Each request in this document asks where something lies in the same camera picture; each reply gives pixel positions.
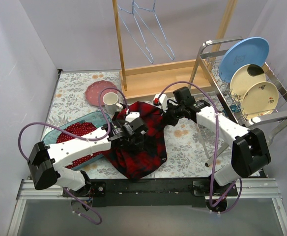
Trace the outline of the red plaid skirt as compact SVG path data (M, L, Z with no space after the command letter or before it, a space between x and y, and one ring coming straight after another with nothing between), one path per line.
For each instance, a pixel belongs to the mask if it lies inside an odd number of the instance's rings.
M104 151L105 158L125 177L137 181L161 167L168 159L164 139L163 110L145 102L135 102L129 111L139 112L148 126L134 144Z

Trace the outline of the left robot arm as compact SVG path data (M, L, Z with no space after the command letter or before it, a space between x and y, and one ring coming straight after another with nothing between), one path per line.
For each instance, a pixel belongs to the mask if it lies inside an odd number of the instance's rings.
M34 145L28 159L28 167L36 190L53 185L67 187L84 197L90 193L91 181L83 171L68 169L67 165L84 156L113 148L129 147L148 131L141 118L128 122L115 120L96 130L58 144Z

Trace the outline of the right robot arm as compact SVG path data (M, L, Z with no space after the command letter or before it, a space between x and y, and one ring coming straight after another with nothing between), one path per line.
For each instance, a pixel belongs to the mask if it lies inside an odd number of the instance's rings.
M220 195L231 189L232 182L247 178L271 162L265 135L259 128L249 129L218 113L214 104L201 99L196 101L187 87L173 92L171 103L164 93L155 95L153 103L161 105L164 118L175 126L181 118L187 118L216 134L217 139L231 147L231 161L225 167L212 169L207 191Z

